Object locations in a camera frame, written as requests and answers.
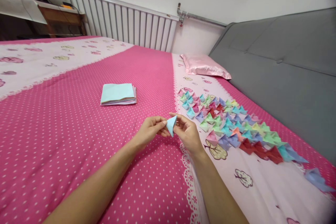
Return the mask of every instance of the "cartoon tree print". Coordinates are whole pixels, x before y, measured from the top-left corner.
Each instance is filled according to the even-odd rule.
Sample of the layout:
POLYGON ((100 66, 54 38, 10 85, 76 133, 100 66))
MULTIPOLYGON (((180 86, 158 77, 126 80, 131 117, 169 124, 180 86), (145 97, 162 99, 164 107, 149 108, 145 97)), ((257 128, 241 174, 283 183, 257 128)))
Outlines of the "cartoon tree print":
POLYGON ((214 159, 216 160, 220 160, 220 159, 226 159, 226 157, 228 156, 228 153, 226 152, 226 150, 224 150, 221 146, 219 145, 212 145, 208 140, 205 140, 206 145, 204 145, 204 148, 209 148, 209 151, 211 153, 211 155, 213 156, 214 159))
POLYGON ((253 180, 250 177, 250 175, 238 169, 236 169, 235 172, 236 172, 235 177, 239 179, 239 181, 243 184, 243 186, 245 187, 253 186, 253 180))

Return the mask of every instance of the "hand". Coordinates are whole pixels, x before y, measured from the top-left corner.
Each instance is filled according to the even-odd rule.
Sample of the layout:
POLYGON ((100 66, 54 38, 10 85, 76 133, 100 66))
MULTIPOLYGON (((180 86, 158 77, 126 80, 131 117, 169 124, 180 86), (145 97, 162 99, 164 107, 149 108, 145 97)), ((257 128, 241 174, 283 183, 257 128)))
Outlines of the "hand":
POLYGON ((139 151, 142 151, 156 134, 163 137, 169 136, 169 132, 165 127, 166 124, 166 118, 160 116, 147 117, 131 142, 138 146, 139 151))
POLYGON ((198 155, 204 151, 203 145, 198 134, 196 124, 190 121, 183 115, 169 113, 170 116, 177 116, 176 125, 173 128, 174 133, 176 133, 182 140, 182 143, 190 152, 191 155, 198 155))

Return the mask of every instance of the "blue origami piece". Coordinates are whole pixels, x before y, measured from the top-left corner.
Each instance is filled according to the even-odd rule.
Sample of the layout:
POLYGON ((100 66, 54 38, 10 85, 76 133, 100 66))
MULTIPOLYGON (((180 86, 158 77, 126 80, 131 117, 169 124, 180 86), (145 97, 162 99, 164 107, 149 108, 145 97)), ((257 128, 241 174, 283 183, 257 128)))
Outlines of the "blue origami piece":
POLYGON ((218 104, 219 104, 219 100, 218 100, 218 98, 217 97, 215 97, 213 100, 212 100, 214 103, 215 103, 215 105, 216 105, 216 107, 218 106, 218 104))
POLYGON ((225 107, 225 101, 222 98, 219 98, 219 103, 222 105, 222 107, 225 107))
POLYGON ((167 129, 168 129, 168 131, 169 131, 169 133, 172 137, 174 136, 173 128, 176 124, 176 120, 177 120, 177 116, 174 116, 174 117, 167 120, 166 127, 167 127, 167 129))
POLYGON ((239 113, 240 113, 239 108, 237 108, 237 107, 233 107, 233 109, 232 109, 232 113, 239 114, 239 113))
POLYGON ((307 170, 304 174, 306 180, 320 189, 322 192, 335 192, 336 190, 326 185, 326 180, 321 177, 321 173, 317 168, 307 170))
POLYGON ((191 96, 189 91, 187 91, 184 95, 186 96, 187 99, 189 99, 189 97, 191 96))
POLYGON ((203 122, 204 120, 204 115, 203 112, 201 111, 197 116, 196 116, 197 121, 199 121, 200 123, 203 122))
POLYGON ((202 94, 199 99, 201 100, 201 102, 204 102, 205 101, 205 98, 204 98, 204 95, 202 94))
POLYGON ((189 107, 189 104, 188 104, 188 100, 186 100, 183 104, 182 104, 182 107, 185 109, 185 110, 188 110, 190 107, 189 107))
POLYGON ((230 136, 227 141, 235 148, 239 147, 240 142, 238 141, 238 135, 234 134, 233 136, 230 136))
POLYGON ((239 111, 241 114, 246 114, 247 110, 244 109, 243 105, 240 106, 239 111))
POLYGON ((195 112, 193 110, 193 108, 190 108, 188 111, 187 111, 187 116, 192 120, 194 119, 195 117, 195 112))
POLYGON ((187 100, 190 104, 194 102, 194 99, 192 98, 192 96, 189 96, 188 100, 187 100))
POLYGON ((231 145, 228 142, 228 137, 226 135, 222 136, 218 140, 218 144, 219 144, 219 146, 221 146, 226 151, 228 151, 230 149, 230 147, 231 147, 231 145))
POLYGON ((295 150, 293 150, 293 148, 289 145, 289 143, 286 143, 284 145, 287 153, 293 158, 294 161, 298 162, 298 163, 309 163, 306 159, 304 159, 303 157, 299 156, 295 150))

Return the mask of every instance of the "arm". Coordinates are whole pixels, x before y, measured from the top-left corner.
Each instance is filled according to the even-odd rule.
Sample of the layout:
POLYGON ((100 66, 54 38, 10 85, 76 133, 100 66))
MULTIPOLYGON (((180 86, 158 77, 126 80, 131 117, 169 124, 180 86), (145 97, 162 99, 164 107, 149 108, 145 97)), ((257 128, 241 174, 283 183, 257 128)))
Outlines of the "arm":
POLYGON ((54 223, 97 223, 111 201, 122 177, 138 152, 160 134, 168 136, 162 117, 148 117, 136 135, 113 155, 95 174, 85 180, 44 221, 54 223))
POLYGON ((196 124, 183 115, 174 113, 170 115, 177 115, 177 123, 173 130, 180 137, 194 161, 210 223, 248 224, 243 212, 205 152, 196 124))

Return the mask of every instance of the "metal pipe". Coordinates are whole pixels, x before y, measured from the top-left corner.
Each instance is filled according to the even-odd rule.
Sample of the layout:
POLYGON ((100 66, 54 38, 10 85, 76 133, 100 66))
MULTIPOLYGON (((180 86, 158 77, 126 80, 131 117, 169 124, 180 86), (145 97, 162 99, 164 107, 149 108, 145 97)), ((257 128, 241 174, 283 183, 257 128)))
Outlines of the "metal pipe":
POLYGON ((209 19, 209 18, 201 17, 201 16, 198 16, 198 15, 191 14, 189 12, 183 11, 183 10, 180 9, 180 7, 181 7, 181 3, 178 3, 177 14, 180 16, 180 22, 181 22, 180 26, 182 26, 182 23, 184 21, 184 17, 201 20, 201 21, 204 21, 206 23, 211 23, 213 25, 218 25, 218 26, 222 26, 222 27, 226 27, 227 26, 227 24, 224 24, 224 23, 221 23, 221 22, 209 19))

